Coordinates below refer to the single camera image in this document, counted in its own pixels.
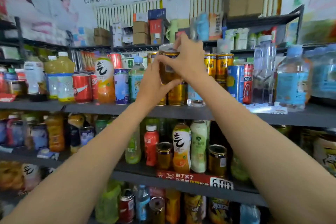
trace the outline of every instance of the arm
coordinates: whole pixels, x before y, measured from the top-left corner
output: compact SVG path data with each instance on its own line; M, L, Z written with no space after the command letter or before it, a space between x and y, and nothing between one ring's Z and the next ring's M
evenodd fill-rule
M143 118L179 80L162 86L149 65L135 103L30 192L1 224L86 223L112 170Z
M182 35L176 47L178 58L156 59L170 65L203 98L277 221L335 222L336 179L208 76L202 43Z

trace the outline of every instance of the blue box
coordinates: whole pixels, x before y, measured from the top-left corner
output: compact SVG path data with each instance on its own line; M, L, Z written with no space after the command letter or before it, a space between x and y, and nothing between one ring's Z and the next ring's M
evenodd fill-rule
M149 20L165 19L165 18L166 18L166 8L148 10Z

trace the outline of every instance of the forearm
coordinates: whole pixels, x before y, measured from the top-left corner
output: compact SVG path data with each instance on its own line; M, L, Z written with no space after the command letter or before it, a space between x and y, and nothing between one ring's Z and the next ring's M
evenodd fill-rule
M250 113L211 77L200 76L191 86L211 109L273 214L282 216L287 223L303 220L313 223L314 218L328 223L331 212L325 206L335 203L336 180L292 141Z
M85 223L148 109L131 104L30 192L3 223Z

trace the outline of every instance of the coca-cola can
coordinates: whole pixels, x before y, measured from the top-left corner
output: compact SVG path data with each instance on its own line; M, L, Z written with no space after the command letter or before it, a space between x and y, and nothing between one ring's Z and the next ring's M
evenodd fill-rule
M88 103L92 101L92 87L90 74L77 72L72 76L73 94L77 103Z
M93 100L98 100L98 82L97 82L97 76L94 73L90 73L90 75L91 75L91 86L92 86Z
M107 57L112 61L114 68L123 68L123 63L121 60L121 54L120 53L110 53L107 54Z
M135 215L134 194L130 189L124 189L119 202L119 223L131 223Z

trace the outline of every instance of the hand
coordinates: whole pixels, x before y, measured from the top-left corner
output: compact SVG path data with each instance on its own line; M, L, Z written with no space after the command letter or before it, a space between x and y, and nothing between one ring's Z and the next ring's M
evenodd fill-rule
M168 91L181 82L182 80L176 79L167 85L162 85L159 75L159 61L155 58L154 63L147 66L135 102L141 103L151 110L164 98Z
M180 51L176 59L157 55L155 60L171 66L188 83L191 83L191 80L200 74L207 75L206 66L204 65L203 42L199 41L195 43L183 33L175 41L174 49Z

